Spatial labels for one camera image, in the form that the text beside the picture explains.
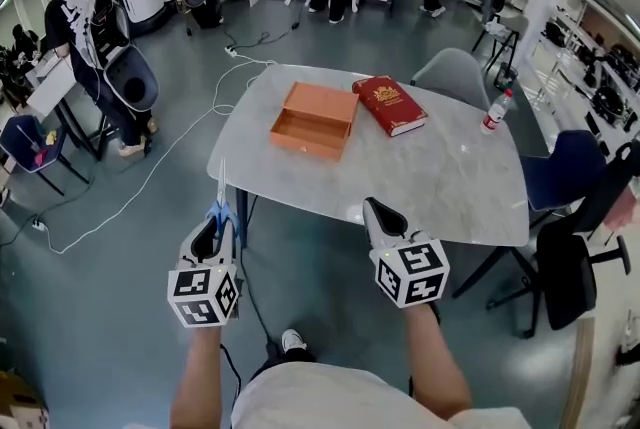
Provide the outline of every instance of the white shirt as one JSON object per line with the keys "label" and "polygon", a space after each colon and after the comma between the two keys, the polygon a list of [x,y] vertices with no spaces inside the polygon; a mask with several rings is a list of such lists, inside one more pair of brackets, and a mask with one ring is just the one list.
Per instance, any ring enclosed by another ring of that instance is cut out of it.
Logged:
{"label": "white shirt", "polygon": [[286,363],[260,374],[231,414],[234,429],[531,429],[514,408],[471,410],[442,420],[362,370]]}

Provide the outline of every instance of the water bottle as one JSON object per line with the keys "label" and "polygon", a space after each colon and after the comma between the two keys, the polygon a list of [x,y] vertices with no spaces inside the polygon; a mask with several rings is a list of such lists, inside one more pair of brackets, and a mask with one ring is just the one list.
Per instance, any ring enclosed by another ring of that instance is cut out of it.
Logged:
{"label": "water bottle", "polygon": [[507,110],[511,105],[512,99],[513,90],[510,89],[505,91],[503,95],[500,95],[496,99],[496,101],[489,109],[489,112],[484,117],[484,120],[482,120],[481,128],[483,134],[491,134],[494,130],[496,130],[496,128],[504,118],[504,115],[507,114]]}

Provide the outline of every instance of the book cover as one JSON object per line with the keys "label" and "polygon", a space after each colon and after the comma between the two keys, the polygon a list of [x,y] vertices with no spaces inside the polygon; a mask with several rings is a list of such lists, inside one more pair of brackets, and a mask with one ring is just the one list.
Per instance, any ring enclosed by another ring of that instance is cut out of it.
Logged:
{"label": "book cover", "polygon": [[353,92],[391,137],[422,127],[429,116],[388,75],[357,81]]}

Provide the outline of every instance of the white cable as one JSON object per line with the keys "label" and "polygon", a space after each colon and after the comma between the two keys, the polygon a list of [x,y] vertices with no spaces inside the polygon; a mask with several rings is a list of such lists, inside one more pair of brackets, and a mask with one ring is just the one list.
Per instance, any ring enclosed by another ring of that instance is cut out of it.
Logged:
{"label": "white cable", "polygon": [[[58,255],[63,255],[64,253],[66,253],[69,249],[71,249],[72,247],[74,247],[76,244],[78,244],[82,239],[84,239],[85,237],[91,235],[92,233],[97,232],[98,230],[100,230],[103,226],[105,226],[107,223],[109,223],[110,221],[113,221],[115,218],[117,218],[120,214],[122,214],[125,209],[138,197],[140,196],[140,193],[142,193],[142,191],[144,190],[144,188],[147,186],[147,184],[149,183],[149,180],[151,179],[151,177],[153,176],[153,174],[155,173],[156,169],[158,169],[158,166],[160,166],[160,163],[165,159],[165,157],[167,155],[169,155],[169,153],[171,152],[171,150],[173,150],[173,148],[189,133],[191,132],[191,130],[198,124],[200,123],[202,120],[204,120],[207,116],[209,116],[209,114],[211,114],[212,112],[219,114],[220,116],[229,116],[231,114],[231,112],[229,113],[221,113],[218,111],[218,108],[230,108],[231,110],[233,110],[234,106],[230,105],[230,104],[220,104],[220,105],[216,105],[216,100],[218,98],[218,89],[220,88],[220,84],[222,83],[222,80],[229,75],[231,72],[233,72],[234,70],[241,68],[243,66],[247,66],[247,65],[251,65],[251,64],[262,64],[265,65],[267,67],[271,66],[271,65],[275,65],[276,62],[275,61],[258,61],[257,59],[251,59],[250,57],[246,57],[246,56],[240,56],[238,55],[237,57],[241,57],[244,59],[248,59],[248,61],[246,63],[242,63],[239,65],[234,66],[233,68],[231,68],[229,71],[227,71],[225,74],[222,75],[222,77],[220,77],[220,79],[218,80],[218,84],[216,84],[216,90],[213,96],[213,103],[211,104],[211,109],[209,109],[207,112],[205,112],[202,116],[200,116],[196,121],[194,121],[191,126],[178,138],[176,139],[173,144],[169,147],[169,149],[164,153],[164,155],[162,157],[160,157],[160,159],[158,160],[158,162],[156,162],[155,166],[153,166],[153,168],[151,169],[151,172],[149,173],[149,175],[147,176],[147,178],[145,179],[144,183],[142,184],[142,187],[140,187],[140,189],[138,189],[138,191],[131,197],[129,198],[129,200],[122,206],[122,208],[116,212],[115,214],[113,214],[111,217],[105,219],[102,223],[100,223],[98,226],[96,226],[93,230],[89,230],[88,232],[83,233],[80,237],[78,237],[75,241],[73,241],[71,244],[69,244],[67,247],[65,247],[64,249],[62,249],[62,251],[59,251],[57,249],[55,249],[52,245],[51,245],[51,235],[49,234],[49,229],[46,227],[45,225],[45,229],[47,231],[47,241],[49,242],[49,249],[51,251],[53,251],[54,253],[58,254]],[[254,77],[253,79],[250,79],[249,82],[255,80],[257,77]]]}

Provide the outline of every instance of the orange box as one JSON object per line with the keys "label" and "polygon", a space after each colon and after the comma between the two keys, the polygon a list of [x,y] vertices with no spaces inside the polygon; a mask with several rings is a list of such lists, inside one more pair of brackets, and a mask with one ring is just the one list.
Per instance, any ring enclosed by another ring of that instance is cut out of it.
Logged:
{"label": "orange box", "polygon": [[339,161],[351,134],[358,95],[296,82],[271,128],[271,142]]}

